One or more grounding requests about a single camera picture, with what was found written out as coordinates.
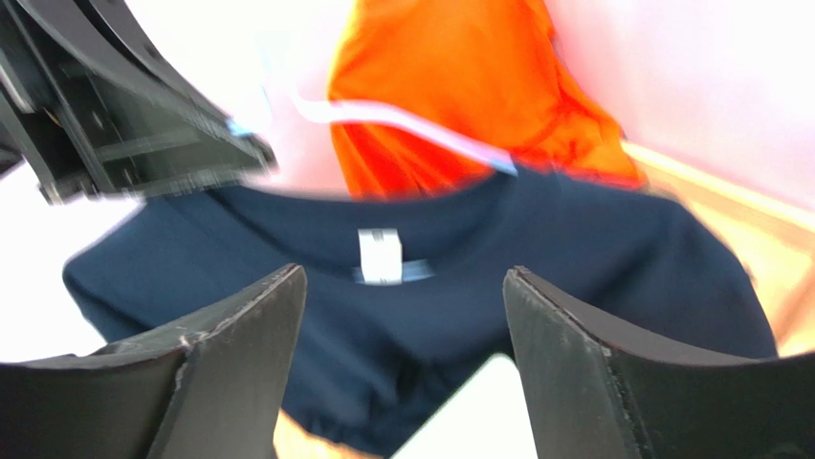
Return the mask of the orange t shirt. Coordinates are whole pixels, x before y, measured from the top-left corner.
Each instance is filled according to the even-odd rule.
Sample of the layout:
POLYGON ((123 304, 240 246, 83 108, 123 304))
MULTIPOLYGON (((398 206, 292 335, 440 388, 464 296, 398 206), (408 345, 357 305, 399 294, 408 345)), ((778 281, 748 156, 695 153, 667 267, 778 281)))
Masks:
POLYGON ((537 171, 644 186, 619 124, 568 73, 555 40, 541 1, 359 1, 327 96, 396 106, 537 171))

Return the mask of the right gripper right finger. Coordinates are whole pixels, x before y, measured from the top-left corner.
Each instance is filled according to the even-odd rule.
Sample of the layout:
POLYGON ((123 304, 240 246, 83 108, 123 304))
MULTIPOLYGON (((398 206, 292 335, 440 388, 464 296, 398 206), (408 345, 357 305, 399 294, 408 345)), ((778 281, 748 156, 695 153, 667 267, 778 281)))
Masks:
POLYGON ((503 296, 540 459, 813 456, 812 354, 694 347, 522 267, 507 272, 503 296))

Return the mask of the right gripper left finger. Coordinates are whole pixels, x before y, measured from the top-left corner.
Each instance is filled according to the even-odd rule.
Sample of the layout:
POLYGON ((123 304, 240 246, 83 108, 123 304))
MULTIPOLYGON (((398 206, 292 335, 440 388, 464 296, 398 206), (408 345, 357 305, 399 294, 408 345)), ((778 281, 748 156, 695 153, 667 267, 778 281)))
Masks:
POLYGON ((287 265, 91 355, 3 364, 2 456, 275 457, 306 291, 287 265))

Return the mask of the light blue wire hanger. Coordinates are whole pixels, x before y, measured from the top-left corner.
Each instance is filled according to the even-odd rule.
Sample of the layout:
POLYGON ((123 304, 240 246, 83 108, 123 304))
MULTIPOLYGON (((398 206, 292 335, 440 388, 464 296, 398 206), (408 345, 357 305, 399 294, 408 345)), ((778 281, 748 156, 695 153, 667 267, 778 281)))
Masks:
POLYGON ((288 96, 298 114, 312 123, 365 123, 393 127, 495 171, 512 176, 518 174, 507 150, 472 139, 399 107, 371 100, 310 100, 296 91, 289 92, 288 96))

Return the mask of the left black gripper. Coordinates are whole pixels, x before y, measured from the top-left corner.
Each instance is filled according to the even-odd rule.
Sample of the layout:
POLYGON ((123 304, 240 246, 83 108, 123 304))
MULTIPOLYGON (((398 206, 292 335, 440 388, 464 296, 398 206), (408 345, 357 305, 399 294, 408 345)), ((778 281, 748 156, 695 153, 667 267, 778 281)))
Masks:
POLYGON ((1 162, 45 200, 178 195, 275 166, 160 54, 122 1, 1 5, 1 162))

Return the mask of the navy blue t shirt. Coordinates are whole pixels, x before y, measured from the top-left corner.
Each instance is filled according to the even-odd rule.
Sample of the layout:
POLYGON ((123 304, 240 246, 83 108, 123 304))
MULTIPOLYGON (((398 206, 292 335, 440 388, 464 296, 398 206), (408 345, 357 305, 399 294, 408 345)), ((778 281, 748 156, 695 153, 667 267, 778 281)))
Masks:
POLYGON ((740 262, 680 204, 526 169, 421 201, 243 186, 155 198, 69 261, 63 280, 116 341, 290 263, 308 292, 283 410, 383 457, 483 361, 510 352, 502 281, 515 266, 659 335, 777 356, 740 262))

